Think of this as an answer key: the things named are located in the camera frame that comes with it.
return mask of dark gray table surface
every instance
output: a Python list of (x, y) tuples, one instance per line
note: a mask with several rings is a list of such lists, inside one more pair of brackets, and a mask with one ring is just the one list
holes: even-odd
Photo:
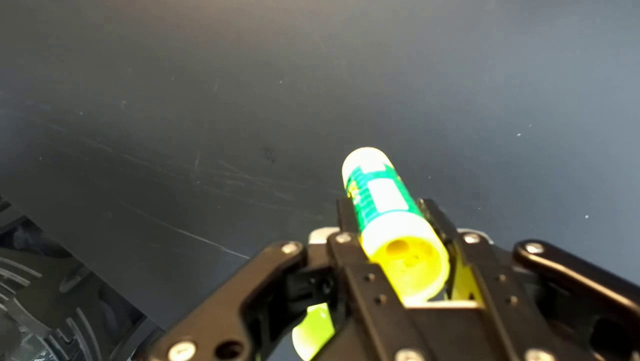
[(340, 162), (640, 280), (635, 0), (2, 0), (0, 194), (160, 325)]

